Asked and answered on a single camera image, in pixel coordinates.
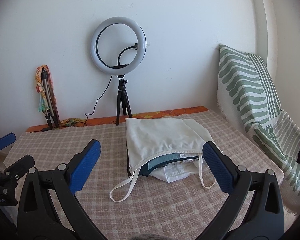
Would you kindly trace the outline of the folded silver tripod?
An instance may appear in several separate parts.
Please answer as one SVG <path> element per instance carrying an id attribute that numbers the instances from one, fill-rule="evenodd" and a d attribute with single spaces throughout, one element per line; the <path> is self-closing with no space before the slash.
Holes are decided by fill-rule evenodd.
<path id="1" fill-rule="evenodd" d="M 43 88 L 45 90 L 45 97 L 47 100 L 47 104 L 49 106 L 49 109 L 45 111 L 45 118 L 47 120 L 47 124 L 49 126 L 49 129 L 58 128 L 59 121 L 56 112 L 54 110 L 51 95 L 50 95 L 49 74 L 44 67 L 42 68 L 41 78 L 42 78 Z"/>

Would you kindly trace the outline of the green striped white pillow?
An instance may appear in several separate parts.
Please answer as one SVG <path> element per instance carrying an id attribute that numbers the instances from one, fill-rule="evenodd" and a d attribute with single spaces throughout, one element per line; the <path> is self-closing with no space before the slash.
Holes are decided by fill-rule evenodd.
<path id="1" fill-rule="evenodd" d="M 300 211 L 300 128 L 282 108 L 262 58 L 219 46 L 217 101 L 225 118 L 283 172 L 285 205 Z"/>

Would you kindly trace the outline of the white folded garment with label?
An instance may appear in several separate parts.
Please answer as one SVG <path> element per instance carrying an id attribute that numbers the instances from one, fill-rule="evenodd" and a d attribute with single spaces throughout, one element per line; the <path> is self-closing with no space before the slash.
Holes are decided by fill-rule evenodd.
<path id="1" fill-rule="evenodd" d="M 199 160 L 185 160 L 175 163 L 169 163 L 164 167 L 154 169 L 150 176 L 167 183 L 185 179 L 191 175 L 199 173 Z"/>

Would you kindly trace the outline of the dark teal patterned folded garment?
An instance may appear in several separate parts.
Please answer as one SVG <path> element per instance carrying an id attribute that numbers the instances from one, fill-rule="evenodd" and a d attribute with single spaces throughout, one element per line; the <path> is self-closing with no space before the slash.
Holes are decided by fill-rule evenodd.
<path id="1" fill-rule="evenodd" d="M 153 177 L 168 181 L 168 177 L 173 175 L 166 175 L 164 171 L 157 171 L 157 169 L 182 163 L 185 159 L 186 153 L 169 147 L 133 143 L 127 145 L 128 174 L 132 178 L 148 177 L 154 172 Z"/>

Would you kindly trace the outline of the colourful floral scarf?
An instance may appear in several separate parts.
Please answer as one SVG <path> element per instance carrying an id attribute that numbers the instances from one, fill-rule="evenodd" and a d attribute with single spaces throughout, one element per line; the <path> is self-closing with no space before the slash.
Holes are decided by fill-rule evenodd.
<path id="1" fill-rule="evenodd" d="M 40 112 L 43 112 L 43 113 L 45 113 L 45 111 L 49 109 L 49 106 L 47 104 L 47 100 L 46 100 L 46 97 L 45 97 L 45 90 L 43 88 L 42 78 L 41 78 L 41 73 L 42 73 L 42 68 L 43 67 L 48 71 L 48 74 L 49 74 L 50 95 L 51 95 L 54 110 L 56 112 L 56 115 L 58 115 L 56 98 L 55 98 L 54 91 L 53 91 L 52 76 L 51 76 L 51 73 L 50 73 L 50 70 L 49 70 L 48 66 L 45 65 L 45 64 L 41 65 L 40 67 L 37 67 L 36 74 L 35 74 L 36 91 L 37 91 L 37 93 L 39 93 L 39 106 L 38 106 L 38 109 L 39 109 Z"/>

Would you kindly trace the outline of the pink checked bed cover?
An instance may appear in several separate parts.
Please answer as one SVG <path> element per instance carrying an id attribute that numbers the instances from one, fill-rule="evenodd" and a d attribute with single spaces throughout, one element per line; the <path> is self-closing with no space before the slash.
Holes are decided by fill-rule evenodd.
<path id="1" fill-rule="evenodd" d="M 213 183 L 209 170 L 203 168 L 203 180 L 192 175 L 166 183 L 141 176 L 130 196 L 119 202 L 127 191 L 126 187 L 115 189 L 128 176 L 125 124 L 24 133 L 13 145 L 5 164 L 29 154 L 38 170 L 50 170 L 68 162 L 91 139 L 101 143 L 101 156 L 76 197 L 108 239 L 129 239 L 141 233 L 195 239 L 227 198 Z"/>

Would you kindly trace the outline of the black mini tripod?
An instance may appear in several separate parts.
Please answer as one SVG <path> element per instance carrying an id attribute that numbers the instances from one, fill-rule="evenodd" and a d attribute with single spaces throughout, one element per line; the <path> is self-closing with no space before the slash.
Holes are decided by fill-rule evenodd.
<path id="1" fill-rule="evenodd" d="M 130 108 L 130 103 L 128 99 L 128 94 L 126 91 L 127 80 L 124 79 L 124 75 L 117 76 L 119 78 L 119 86 L 117 93 L 117 107 L 116 107 L 116 126 L 120 123 L 120 109 L 122 108 L 122 113 L 124 116 L 132 117 L 132 112 Z"/>

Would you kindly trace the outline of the white camisole top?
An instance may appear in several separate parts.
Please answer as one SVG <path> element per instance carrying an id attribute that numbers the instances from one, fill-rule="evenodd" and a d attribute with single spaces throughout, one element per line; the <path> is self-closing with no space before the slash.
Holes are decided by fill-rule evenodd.
<path id="1" fill-rule="evenodd" d="M 169 147 L 174 150 L 186 153 L 186 159 L 199 160 L 199 173 L 197 174 L 204 189 L 210 189 L 215 185 L 215 181 L 210 184 L 205 183 L 203 169 L 207 164 L 203 158 L 203 146 L 206 142 L 213 141 L 213 138 L 204 126 L 193 119 L 136 119 L 126 120 L 126 145 L 155 145 Z M 109 193 L 110 199 L 115 203 L 126 200 L 132 193 L 138 178 L 128 177 L 117 184 L 113 191 L 124 186 L 128 191 L 121 198 L 116 198 L 113 191 Z"/>

